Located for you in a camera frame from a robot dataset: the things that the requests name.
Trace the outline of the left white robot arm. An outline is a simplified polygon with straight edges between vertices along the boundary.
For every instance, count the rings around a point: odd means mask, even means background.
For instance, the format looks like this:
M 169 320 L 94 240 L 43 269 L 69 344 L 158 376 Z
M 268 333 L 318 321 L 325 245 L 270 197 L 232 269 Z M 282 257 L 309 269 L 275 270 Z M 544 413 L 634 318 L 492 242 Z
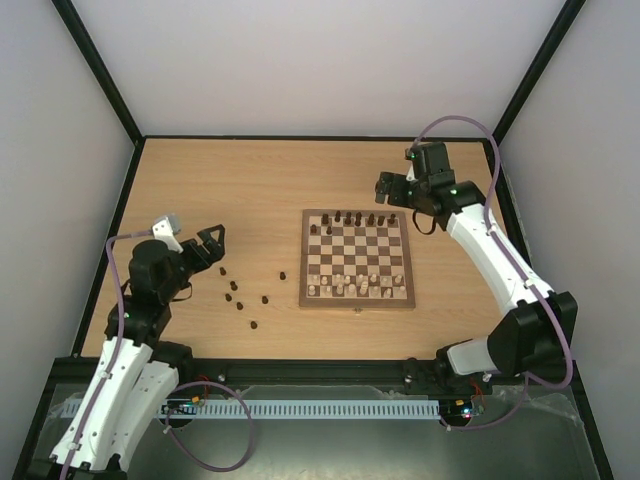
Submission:
M 190 347 L 165 342 L 171 304 L 193 275 L 225 255 L 216 225 L 178 241 L 169 216 L 138 233 L 128 279 L 118 282 L 95 373 L 82 402 L 48 458 L 32 460 L 29 479 L 124 479 L 160 403 L 188 377 Z

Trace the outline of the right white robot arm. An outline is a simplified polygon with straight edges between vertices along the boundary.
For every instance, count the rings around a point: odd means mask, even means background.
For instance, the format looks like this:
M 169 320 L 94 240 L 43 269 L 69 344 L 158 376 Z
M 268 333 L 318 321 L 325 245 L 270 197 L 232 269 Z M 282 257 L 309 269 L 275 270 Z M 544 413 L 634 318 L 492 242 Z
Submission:
M 409 148 L 406 174 L 383 172 L 375 200 L 432 218 L 467 253 L 503 316 L 487 336 L 441 348 L 436 379 L 455 392 L 472 374 L 499 373 L 547 388 L 567 387 L 574 375 L 569 340 L 577 302 L 557 293 L 527 264 L 498 225 L 489 199 L 472 181 L 459 181 L 441 142 Z

